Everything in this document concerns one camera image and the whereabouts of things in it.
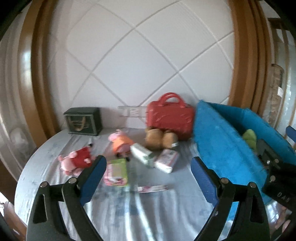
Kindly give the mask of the pig plush red dress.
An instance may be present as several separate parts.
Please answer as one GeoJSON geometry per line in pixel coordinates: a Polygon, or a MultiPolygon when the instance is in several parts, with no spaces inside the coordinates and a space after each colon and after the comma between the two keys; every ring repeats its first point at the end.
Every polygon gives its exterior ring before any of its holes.
{"type": "Polygon", "coordinates": [[[92,144],[70,152],[67,156],[58,156],[60,168],[67,176],[79,176],[82,171],[89,168],[95,161],[95,156],[91,154],[92,144]]]}

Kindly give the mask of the pink green wipes pack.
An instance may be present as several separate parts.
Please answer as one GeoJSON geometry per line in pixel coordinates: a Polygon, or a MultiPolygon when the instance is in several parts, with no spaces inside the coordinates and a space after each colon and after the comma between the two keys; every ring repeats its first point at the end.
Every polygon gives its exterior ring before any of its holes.
{"type": "Polygon", "coordinates": [[[124,158],[107,161],[106,172],[103,175],[107,186],[124,187],[128,185],[126,160],[124,158]]]}

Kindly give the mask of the pink tissue packet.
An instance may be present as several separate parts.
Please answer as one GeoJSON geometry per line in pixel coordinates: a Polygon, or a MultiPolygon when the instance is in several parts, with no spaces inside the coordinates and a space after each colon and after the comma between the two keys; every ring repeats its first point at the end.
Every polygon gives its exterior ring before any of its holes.
{"type": "Polygon", "coordinates": [[[166,185],[156,185],[156,186],[138,186],[137,191],[139,193],[153,193],[153,192],[161,192],[168,190],[166,185]]]}

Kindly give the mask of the pink white tissue pack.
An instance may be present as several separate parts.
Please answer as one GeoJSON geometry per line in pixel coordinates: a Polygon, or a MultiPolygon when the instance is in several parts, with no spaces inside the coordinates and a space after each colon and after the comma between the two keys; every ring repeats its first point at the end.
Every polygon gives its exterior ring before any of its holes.
{"type": "Polygon", "coordinates": [[[179,154],[177,151],[171,149],[164,149],[156,159],[154,166],[157,169],[167,174],[170,174],[178,158],[179,154]]]}

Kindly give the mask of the pig plush orange dress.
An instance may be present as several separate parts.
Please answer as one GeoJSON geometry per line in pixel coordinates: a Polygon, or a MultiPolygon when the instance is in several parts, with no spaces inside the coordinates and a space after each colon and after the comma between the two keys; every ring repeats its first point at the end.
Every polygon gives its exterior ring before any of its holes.
{"type": "Polygon", "coordinates": [[[130,139],[125,132],[117,129],[108,137],[112,142],[112,149],[117,158],[124,158],[126,161],[130,161],[130,148],[134,144],[134,141],[130,139]]]}

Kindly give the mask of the white green carton box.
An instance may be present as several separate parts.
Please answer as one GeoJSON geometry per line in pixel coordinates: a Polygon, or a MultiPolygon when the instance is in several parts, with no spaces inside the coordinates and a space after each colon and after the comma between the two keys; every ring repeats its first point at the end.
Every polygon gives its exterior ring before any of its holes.
{"type": "Polygon", "coordinates": [[[133,145],[131,145],[130,150],[133,156],[141,161],[144,165],[154,168],[154,161],[156,156],[152,151],[148,150],[139,143],[134,143],[133,145]]]}

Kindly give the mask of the green frog plush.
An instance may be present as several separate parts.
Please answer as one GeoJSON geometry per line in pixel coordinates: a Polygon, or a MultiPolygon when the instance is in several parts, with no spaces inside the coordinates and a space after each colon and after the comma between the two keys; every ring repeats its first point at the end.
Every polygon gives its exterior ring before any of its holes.
{"type": "Polygon", "coordinates": [[[254,151],[256,150],[257,137],[252,129],[246,130],[245,133],[242,135],[242,138],[251,149],[253,149],[254,151]]]}

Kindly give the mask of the blue storage box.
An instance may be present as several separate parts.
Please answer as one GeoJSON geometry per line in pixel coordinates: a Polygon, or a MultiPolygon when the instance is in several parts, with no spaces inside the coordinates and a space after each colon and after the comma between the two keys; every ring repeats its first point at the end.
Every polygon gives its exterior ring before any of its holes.
{"type": "Polygon", "coordinates": [[[262,194],[264,203],[272,199],[295,208],[295,151],[282,135],[250,109],[199,101],[193,137],[202,161],[218,176],[246,185],[255,182],[262,189],[268,181],[267,170],[242,135],[253,130],[264,140],[287,168],[270,183],[270,195],[262,194]]]}

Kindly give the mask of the dark green gift bag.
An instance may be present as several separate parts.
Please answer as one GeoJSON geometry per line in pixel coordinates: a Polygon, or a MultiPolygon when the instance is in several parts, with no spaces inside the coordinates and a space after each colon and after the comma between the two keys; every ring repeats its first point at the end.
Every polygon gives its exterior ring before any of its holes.
{"type": "Polygon", "coordinates": [[[103,129],[100,108],[70,108],[64,118],[71,134],[97,136],[103,129]]]}

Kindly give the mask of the rolled patterned mat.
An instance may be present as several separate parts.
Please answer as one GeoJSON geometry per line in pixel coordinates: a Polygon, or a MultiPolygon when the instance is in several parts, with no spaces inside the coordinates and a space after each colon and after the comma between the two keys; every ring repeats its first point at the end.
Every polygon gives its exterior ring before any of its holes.
{"type": "Polygon", "coordinates": [[[283,97],[282,83],[285,71],[281,66],[277,64],[272,64],[272,70],[272,83],[266,106],[266,119],[267,122],[272,127],[274,127],[278,112],[280,111],[280,104],[283,97]]]}

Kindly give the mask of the brown bear plush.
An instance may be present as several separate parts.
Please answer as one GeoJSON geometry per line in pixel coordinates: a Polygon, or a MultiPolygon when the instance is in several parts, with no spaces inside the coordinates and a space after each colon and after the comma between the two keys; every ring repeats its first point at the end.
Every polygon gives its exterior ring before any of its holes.
{"type": "Polygon", "coordinates": [[[170,130],[162,131],[159,128],[145,129],[145,147],[151,151],[174,149],[178,146],[178,136],[170,130]]]}

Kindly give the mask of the red toy suitcase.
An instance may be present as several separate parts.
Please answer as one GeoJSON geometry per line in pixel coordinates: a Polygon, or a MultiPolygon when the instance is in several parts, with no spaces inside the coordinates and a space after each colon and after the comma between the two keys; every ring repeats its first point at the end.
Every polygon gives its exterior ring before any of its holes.
{"type": "Polygon", "coordinates": [[[147,106],[147,126],[163,131],[170,130],[181,141],[192,137],[194,118],[195,108],[173,92],[165,93],[147,106]]]}

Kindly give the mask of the white wall socket strip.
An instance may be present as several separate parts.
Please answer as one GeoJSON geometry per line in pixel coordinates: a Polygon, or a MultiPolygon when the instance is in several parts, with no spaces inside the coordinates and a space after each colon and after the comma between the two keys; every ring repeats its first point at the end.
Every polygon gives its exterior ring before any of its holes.
{"type": "Polygon", "coordinates": [[[120,116],[130,118],[145,118],[146,106],[118,106],[120,116]]]}

